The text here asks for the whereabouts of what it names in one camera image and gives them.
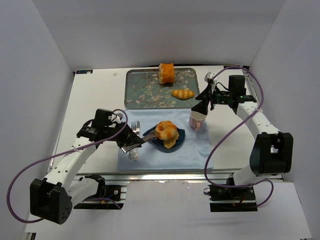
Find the silver metal tongs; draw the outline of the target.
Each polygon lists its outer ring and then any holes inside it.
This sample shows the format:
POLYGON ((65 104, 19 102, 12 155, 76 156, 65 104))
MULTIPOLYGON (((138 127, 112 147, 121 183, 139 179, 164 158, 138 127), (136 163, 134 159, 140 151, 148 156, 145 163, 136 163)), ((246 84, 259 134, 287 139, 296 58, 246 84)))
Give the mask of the silver metal tongs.
POLYGON ((147 143, 148 141, 157 139, 159 136, 160 134, 157 131, 153 130, 148 135, 141 138, 143 140, 143 143, 130 144, 127 146, 123 146, 120 149, 126 154, 135 148, 141 147, 144 143, 147 143))

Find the round orange croissant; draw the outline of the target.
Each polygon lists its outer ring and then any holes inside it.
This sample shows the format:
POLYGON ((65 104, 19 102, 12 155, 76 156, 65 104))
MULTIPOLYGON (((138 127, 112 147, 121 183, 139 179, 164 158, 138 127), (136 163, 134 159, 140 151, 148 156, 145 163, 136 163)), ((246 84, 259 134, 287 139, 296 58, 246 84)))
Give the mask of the round orange croissant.
POLYGON ((158 133, 158 138, 163 141, 172 139, 178 132, 177 126, 170 120, 158 123, 155 131, 158 133))

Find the herb bread slice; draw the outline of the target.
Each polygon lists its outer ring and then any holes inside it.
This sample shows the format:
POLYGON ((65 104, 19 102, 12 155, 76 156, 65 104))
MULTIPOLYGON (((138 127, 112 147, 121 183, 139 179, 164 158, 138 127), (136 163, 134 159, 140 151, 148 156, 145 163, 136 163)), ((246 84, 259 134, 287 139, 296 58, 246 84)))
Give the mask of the herb bread slice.
POLYGON ((171 149, 177 142, 177 139, 168 139, 163 142, 166 149, 171 149))

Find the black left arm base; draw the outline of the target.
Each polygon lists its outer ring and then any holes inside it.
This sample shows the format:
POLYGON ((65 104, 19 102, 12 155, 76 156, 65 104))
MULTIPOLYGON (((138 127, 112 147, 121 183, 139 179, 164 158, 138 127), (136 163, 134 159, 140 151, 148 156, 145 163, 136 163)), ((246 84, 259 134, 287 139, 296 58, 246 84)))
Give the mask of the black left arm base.
POLYGON ((97 186, 94 194, 88 195, 74 209, 82 210, 121 210, 126 198, 126 187, 120 184, 106 183, 104 177, 89 174, 79 178, 78 182, 93 181, 97 186))

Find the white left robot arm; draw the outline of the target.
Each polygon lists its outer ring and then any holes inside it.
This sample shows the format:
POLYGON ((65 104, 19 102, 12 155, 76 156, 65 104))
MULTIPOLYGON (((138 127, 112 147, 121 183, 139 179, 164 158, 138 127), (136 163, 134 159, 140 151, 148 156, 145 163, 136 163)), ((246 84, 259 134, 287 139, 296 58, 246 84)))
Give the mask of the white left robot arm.
POLYGON ((100 175, 91 173, 73 183, 80 168, 105 141, 114 141, 119 148, 130 149, 144 143, 114 112, 97 109, 94 119, 87 121, 77 133, 71 152, 65 153, 43 179, 31 183, 31 214, 62 225, 74 206, 86 199, 106 197, 105 179, 100 175))

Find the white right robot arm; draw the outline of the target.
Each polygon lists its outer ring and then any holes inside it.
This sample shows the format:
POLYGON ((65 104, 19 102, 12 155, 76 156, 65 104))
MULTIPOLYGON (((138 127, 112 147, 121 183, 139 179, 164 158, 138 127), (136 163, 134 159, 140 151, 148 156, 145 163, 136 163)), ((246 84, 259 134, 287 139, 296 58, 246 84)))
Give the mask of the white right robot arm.
POLYGON ((294 138, 281 132, 264 115, 257 100, 247 94, 245 77, 230 75, 226 90, 217 88, 215 75, 208 72, 207 87, 196 97, 198 104, 191 108, 189 124, 199 131, 209 110, 215 105, 227 105, 242 119, 255 139, 249 164, 231 175, 234 186, 253 185, 268 177, 289 173, 292 168, 294 138))

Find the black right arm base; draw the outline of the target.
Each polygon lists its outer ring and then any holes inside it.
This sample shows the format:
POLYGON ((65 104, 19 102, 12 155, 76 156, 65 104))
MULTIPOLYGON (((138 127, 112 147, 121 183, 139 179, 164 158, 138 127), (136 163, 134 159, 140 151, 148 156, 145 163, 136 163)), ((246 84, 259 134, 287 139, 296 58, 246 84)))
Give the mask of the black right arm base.
POLYGON ((257 212, 256 195, 252 185, 235 186, 233 178, 228 178, 226 184, 208 184, 203 193, 209 197, 212 213, 257 212))

